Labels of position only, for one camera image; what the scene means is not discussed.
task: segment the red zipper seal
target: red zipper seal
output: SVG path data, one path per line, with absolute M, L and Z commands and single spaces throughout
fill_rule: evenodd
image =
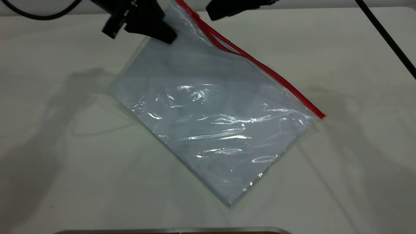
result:
M 208 37 L 208 39 L 219 49 L 224 50 L 229 53 L 233 53 L 236 55 L 243 56 L 247 59 L 249 59 L 251 62 L 256 64 L 260 69 L 262 69 L 264 72 L 266 72 L 269 76 L 271 76 L 273 79 L 275 79 L 277 82 L 279 82 L 281 85 L 283 85 L 285 88 L 287 88 L 292 94 L 297 97 L 303 105 L 305 105 L 307 108 L 309 108 L 312 112 L 314 112 L 320 119 L 323 119 L 325 117 L 325 114 L 322 113 L 315 105 L 312 104 L 305 96 L 302 95 L 293 85 L 291 85 L 287 80 L 285 80 L 281 75 L 279 75 L 277 72 L 270 69 L 268 66 L 262 64 L 255 58 L 253 58 L 251 55 L 249 55 L 244 50 L 240 49 L 238 46 L 233 44 L 231 41 L 229 41 L 227 38 L 223 37 L 220 33 L 215 31 L 213 28 L 211 28 L 207 23 L 205 23 L 198 13 L 194 12 L 185 2 L 184 0 L 176 0 L 176 3 L 182 7 L 186 13 L 195 21 L 195 23 L 198 25 L 198 27 L 205 33 L 205 35 Z M 224 45 L 222 45 L 217 39 L 220 39 L 225 44 L 233 48 L 238 53 L 231 51 Z

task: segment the table surface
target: table surface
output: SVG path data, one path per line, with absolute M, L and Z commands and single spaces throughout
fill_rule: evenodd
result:
M 416 12 L 373 8 L 416 63 Z M 416 229 L 416 82 L 357 8 L 201 17 L 327 118 L 229 209 L 110 94 L 145 38 L 107 15 L 0 18 L 0 232 Z

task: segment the plastic bag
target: plastic bag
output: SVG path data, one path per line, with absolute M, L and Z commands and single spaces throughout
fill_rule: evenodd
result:
M 177 39 L 150 39 L 113 94 L 231 206 L 324 114 L 182 0 L 165 22 Z

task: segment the black cable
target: black cable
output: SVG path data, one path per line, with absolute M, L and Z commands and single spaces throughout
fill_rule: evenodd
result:
M 10 8 L 10 10 L 16 12 L 17 14 L 24 16 L 26 18 L 32 19 L 32 20 L 54 20 L 57 18 L 60 18 L 66 14 L 68 14 L 71 10 L 73 10 L 82 0 L 75 0 L 69 7 L 65 8 L 63 11 L 58 12 L 53 15 L 33 15 L 27 12 L 24 12 L 20 10 L 19 8 L 15 7 L 12 3 L 10 3 L 8 0 L 2 0 L 3 3 Z
M 360 6 L 361 10 L 364 12 L 364 14 L 367 16 L 367 18 L 373 23 L 374 27 L 378 30 L 378 32 L 382 35 L 384 40 L 387 42 L 387 44 L 391 47 L 391 49 L 396 53 L 397 57 L 401 60 L 403 65 L 409 70 L 410 74 L 416 79 L 416 68 L 413 66 L 413 64 L 410 62 L 410 60 L 407 58 L 407 56 L 403 53 L 403 51 L 400 49 L 400 47 L 396 44 L 396 42 L 392 39 L 392 37 L 389 35 L 389 33 L 384 29 L 384 27 L 381 25 L 381 23 L 377 20 L 377 18 L 373 15 L 373 13 L 370 11 L 370 9 L 365 5 L 363 0 L 355 0 Z

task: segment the ziplock bag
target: ziplock bag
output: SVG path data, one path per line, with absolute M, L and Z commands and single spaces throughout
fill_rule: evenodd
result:
M 151 38 L 113 94 L 231 206 L 324 114 L 183 0 L 164 21 L 177 39 Z

